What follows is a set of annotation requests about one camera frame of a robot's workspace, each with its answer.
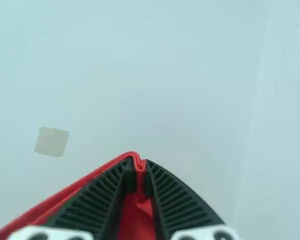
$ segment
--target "red edge trim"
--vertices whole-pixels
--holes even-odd
[[[47,198],[43,202],[34,206],[30,210],[23,213],[21,216],[17,217],[15,220],[7,224],[5,227],[0,229],[0,240],[5,240],[8,236],[27,225],[39,225],[46,222],[47,218],[58,211],[59,207],[67,201],[71,196],[76,194],[76,192],[87,182],[92,180],[93,178],[100,175],[102,172],[107,170],[108,168],[113,167],[118,162],[124,160],[127,157],[133,157],[134,168],[137,171],[137,191],[143,191],[143,176],[146,170],[146,161],[141,160],[138,153],[134,151],[129,151],[123,153],[116,158],[108,161],[101,167],[92,171],[88,175],[80,178],[78,181],[72,183],[51,197]]]

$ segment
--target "small square tile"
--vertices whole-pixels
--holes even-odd
[[[34,151],[51,157],[61,157],[64,154],[69,132],[50,127],[40,127]]]

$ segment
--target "white wall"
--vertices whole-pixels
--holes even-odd
[[[264,24],[259,0],[0,0],[0,227],[129,150],[232,223]]]
[[[263,43],[235,226],[300,240],[300,1],[272,1]]]

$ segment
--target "white mounting plate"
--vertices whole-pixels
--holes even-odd
[[[234,229],[224,224],[176,231],[171,240],[242,240]]]
[[[45,240],[45,238],[35,238],[36,235],[46,236],[46,240],[94,240],[93,235],[87,231],[54,228],[46,226],[25,226],[18,231],[13,232],[7,240]]]

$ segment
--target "red plastic part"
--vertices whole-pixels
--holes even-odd
[[[140,156],[133,151],[126,152],[112,159],[103,166],[72,183],[70,186],[26,211],[14,221],[0,229],[0,240],[6,240],[12,232],[23,228],[24,226],[44,224],[48,217],[56,213],[59,207],[70,197],[75,195],[84,184],[129,156],[133,157],[134,167],[137,172],[137,190],[136,193],[127,195],[124,200],[118,240],[155,240],[156,235],[151,202],[149,199],[145,198],[143,193],[146,161],[141,160]]]

